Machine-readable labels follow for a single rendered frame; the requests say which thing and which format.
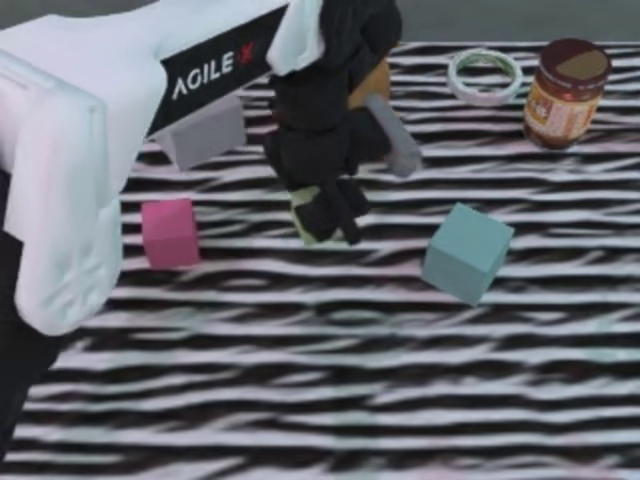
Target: jar lid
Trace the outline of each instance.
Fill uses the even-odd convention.
[[[548,79],[561,87],[591,90],[606,83],[611,59],[602,48],[587,40],[562,38],[544,47],[540,66]]]

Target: brown jar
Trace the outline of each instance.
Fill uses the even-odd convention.
[[[525,135],[553,150],[576,143],[591,125],[610,72],[609,56],[591,42],[564,38],[548,44],[525,105]]]

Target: black and white striped surface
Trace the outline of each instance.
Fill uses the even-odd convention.
[[[355,248],[305,248],[258,146],[189,173],[145,148],[122,195],[126,263],[104,313],[33,389],[2,480],[640,479],[640,44],[584,142],[537,150],[524,94],[478,109],[448,92],[464,44],[407,44],[393,106],[424,169],[359,178]],[[523,66],[536,44],[489,45]],[[494,77],[481,81],[493,82]],[[146,268],[140,204],[194,199],[204,261]],[[484,303],[420,281],[457,201],[516,229]]]

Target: teal cube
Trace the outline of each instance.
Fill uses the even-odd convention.
[[[457,203],[429,243],[422,278],[475,307],[502,266],[513,232]]]

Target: white and green tape roll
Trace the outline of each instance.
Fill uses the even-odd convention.
[[[503,90],[481,92],[465,85],[458,72],[469,65],[478,63],[490,63],[502,69],[511,78],[509,86]],[[509,103],[516,96],[522,85],[522,69],[504,53],[474,48],[459,53],[449,63],[447,83],[453,94],[463,102],[476,107],[495,107]]]

